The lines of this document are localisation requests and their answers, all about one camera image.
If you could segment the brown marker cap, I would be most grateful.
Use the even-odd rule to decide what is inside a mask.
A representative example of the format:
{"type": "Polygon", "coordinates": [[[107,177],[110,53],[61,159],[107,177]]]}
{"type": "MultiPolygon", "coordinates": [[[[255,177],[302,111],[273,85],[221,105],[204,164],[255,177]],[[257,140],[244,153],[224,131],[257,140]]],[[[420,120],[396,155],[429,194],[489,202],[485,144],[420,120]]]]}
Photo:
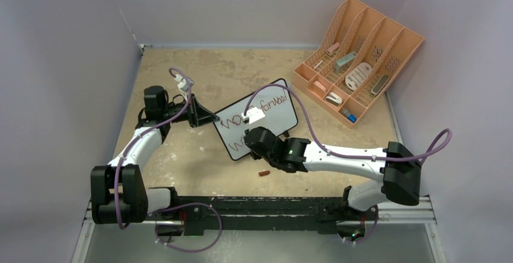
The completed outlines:
{"type": "Polygon", "coordinates": [[[259,172],[259,173],[258,173],[258,175],[259,175],[260,177],[264,177],[264,176],[269,175],[269,174],[270,174],[270,171],[269,171],[269,170],[265,170],[265,171],[262,171],[262,172],[259,172]]]}

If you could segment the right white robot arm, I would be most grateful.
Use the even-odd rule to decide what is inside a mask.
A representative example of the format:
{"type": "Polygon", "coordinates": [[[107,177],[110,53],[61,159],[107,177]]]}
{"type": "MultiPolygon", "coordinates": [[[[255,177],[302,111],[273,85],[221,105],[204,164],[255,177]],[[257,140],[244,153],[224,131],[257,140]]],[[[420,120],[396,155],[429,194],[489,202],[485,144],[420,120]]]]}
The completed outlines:
{"type": "Polygon", "coordinates": [[[321,148],[306,138],[282,140],[271,130],[257,127],[246,132],[244,144],[254,159],[287,173],[325,171],[368,178],[344,190],[339,209],[348,219],[386,201],[419,204],[422,164],[412,160],[412,153],[401,143],[391,141],[386,148],[374,149],[321,148]]]}

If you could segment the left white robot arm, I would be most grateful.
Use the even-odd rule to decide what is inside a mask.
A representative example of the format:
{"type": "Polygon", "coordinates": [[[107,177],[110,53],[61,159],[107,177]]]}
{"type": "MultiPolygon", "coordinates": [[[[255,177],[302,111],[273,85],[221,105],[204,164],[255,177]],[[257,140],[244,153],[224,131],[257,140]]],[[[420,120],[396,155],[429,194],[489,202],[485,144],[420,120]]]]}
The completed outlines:
{"type": "Polygon", "coordinates": [[[96,224],[118,224],[125,228],[143,222],[156,211],[166,220],[178,217],[180,203],[175,188],[147,189],[142,169],[166,140],[171,123],[188,122],[196,128],[220,119],[200,105],[194,95],[175,103],[162,86],[146,88],[144,103],[134,135],[123,151],[108,164],[91,171],[91,214],[96,224]]]}

